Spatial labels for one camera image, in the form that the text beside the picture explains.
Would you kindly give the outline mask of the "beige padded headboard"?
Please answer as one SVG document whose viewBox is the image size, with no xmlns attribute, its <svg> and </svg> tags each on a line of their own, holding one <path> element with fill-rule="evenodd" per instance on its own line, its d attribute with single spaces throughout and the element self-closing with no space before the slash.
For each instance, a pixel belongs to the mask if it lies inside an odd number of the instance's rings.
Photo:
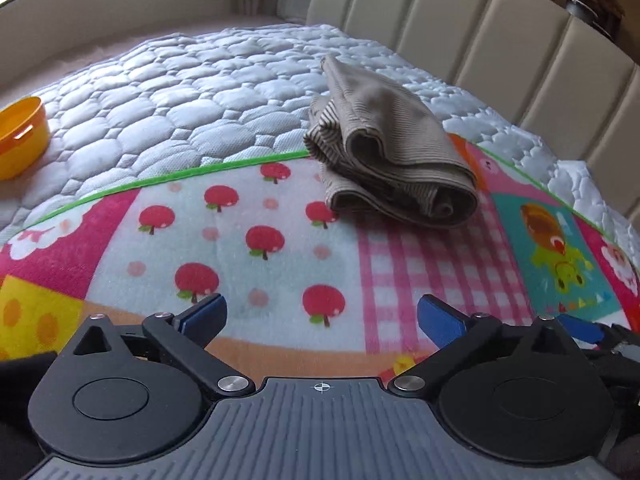
<svg viewBox="0 0 640 480">
<path fill-rule="evenodd" d="M 472 93 L 639 218 L 639 67 L 549 0 L 310 0 L 307 20 L 371 39 Z"/>
</svg>

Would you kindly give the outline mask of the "orange plastic basin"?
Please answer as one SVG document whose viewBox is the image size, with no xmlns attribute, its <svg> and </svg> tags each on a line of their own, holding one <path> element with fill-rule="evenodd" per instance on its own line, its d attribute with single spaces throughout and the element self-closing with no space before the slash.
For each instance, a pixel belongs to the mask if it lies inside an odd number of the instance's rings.
<svg viewBox="0 0 640 480">
<path fill-rule="evenodd" d="M 0 179 L 9 181 L 32 166 L 47 149 L 50 129 L 38 96 L 7 106 L 0 116 Z"/>
</svg>

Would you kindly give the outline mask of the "colourful cartoon play mat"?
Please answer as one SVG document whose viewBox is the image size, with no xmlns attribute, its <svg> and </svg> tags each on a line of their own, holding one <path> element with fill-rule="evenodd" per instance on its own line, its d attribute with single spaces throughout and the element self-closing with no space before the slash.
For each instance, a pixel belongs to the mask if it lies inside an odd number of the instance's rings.
<svg viewBox="0 0 640 480">
<path fill-rule="evenodd" d="M 425 294 L 516 325 L 567 313 L 638 327 L 626 248 L 488 151 L 456 148 L 480 206 L 452 230 L 330 211 L 309 158 L 67 209 L 2 247 L 2 358 L 58 351 L 89 315 L 136 324 L 213 292 L 229 311 L 213 350 L 255 380 L 403 372 L 434 348 L 416 320 Z"/>
</svg>

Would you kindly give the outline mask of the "white quilted mattress pad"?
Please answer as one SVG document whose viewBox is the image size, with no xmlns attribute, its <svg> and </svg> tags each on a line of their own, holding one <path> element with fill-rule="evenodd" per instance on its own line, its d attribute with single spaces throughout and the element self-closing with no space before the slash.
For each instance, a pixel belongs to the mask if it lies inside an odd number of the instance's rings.
<svg viewBox="0 0 640 480">
<path fill-rule="evenodd" d="M 51 140 L 32 168 L 2 183 L 2 237 L 109 188 L 301 151 L 309 104 L 326 92 L 326 55 L 412 91 L 447 131 L 524 171 L 638 257 L 638 231 L 583 162 L 559 158 L 539 136 L 382 44 L 329 25 L 157 37 L 38 89 Z"/>
</svg>

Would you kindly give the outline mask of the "beige ribbed knit garment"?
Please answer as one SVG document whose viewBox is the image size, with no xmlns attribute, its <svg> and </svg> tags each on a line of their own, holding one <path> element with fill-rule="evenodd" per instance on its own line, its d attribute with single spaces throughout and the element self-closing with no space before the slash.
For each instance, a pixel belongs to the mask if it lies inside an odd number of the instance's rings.
<svg viewBox="0 0 640 480">
<path fill-rule="evenodd" d="M 304 144 L 320 162 L 328 207 L 426 228 L 467 222 L 480 202 L 475 174 L 427 106 L 396 81 L 332 55 L 321 68 L 329 92 L 310 104 Z"/>
</svg>

